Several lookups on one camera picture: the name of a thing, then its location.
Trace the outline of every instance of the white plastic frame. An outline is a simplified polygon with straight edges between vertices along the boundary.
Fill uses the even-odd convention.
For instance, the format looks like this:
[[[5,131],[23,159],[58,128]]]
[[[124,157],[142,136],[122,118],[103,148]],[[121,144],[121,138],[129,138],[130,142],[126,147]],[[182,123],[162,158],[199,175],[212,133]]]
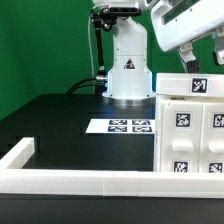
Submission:
[[[223,174],[20,169],[33,153],[24,138],[0,160],[0,193],[224,198]]]

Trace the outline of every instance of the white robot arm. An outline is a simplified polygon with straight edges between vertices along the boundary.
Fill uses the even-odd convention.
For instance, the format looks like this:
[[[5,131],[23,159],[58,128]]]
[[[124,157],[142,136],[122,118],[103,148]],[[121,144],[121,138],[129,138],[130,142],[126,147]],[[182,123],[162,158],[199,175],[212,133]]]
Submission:
[[[157,41],[163,51],[178,48],[185,71],[199,70],[192,53],[192,41],[212,34],[216,42],[214,59],[224,64],[223,0],[160,0],[151,11]]]
[[[98,74],[105,74],[100,29],[113,31],[114,65],[107,75],[107,91],[103,96],[135,101],[154,97],[152,74],[147,68],[147,32],[132,20],[141,10],[150,9],[157,0],[93,0],[100,11],[91,10],[98,39]]]

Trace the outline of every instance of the white box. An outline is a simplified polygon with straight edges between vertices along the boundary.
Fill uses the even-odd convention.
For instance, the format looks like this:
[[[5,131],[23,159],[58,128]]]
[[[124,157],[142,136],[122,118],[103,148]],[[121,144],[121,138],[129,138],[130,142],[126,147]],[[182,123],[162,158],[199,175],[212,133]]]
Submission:
[[[198,171],[202,111],[199,98],[157,96],[154,171]]]
[[[224,99],[203,105],[199,172],[222,173],[224,163]]]
[[[224,75],[158,73],[158,95],[224,97]]]

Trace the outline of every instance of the warning label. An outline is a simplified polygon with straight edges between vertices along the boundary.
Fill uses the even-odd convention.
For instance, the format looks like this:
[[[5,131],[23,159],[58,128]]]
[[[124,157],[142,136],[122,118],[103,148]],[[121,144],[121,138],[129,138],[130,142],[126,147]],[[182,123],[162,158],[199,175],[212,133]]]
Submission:
[[[131,60],[131,58],[128,59],[128,62],[126,63],[126,65],[124,66],[124,69],[135,69],[135,66]]]

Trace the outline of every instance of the green backdrop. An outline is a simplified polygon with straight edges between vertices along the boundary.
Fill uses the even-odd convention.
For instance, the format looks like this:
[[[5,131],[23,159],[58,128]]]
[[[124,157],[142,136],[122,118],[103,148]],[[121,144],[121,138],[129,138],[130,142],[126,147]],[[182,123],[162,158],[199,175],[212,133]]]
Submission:
[[[92,6],[91,0],[0,0],[0,119],[40,94],[65,93],[75,82],[91,76],[87,24]],[[136,20],[148,30],[150,70],[184,72],[175,51],[159,49],[150,14],[144,12]],[[105,65],[110,69],[112,34],[104,33],[103,41]],[[211,37],[194,47],[201,73],[224,73],[224,67],[213,64]],[[95,47],[93,52],[96,64]]]

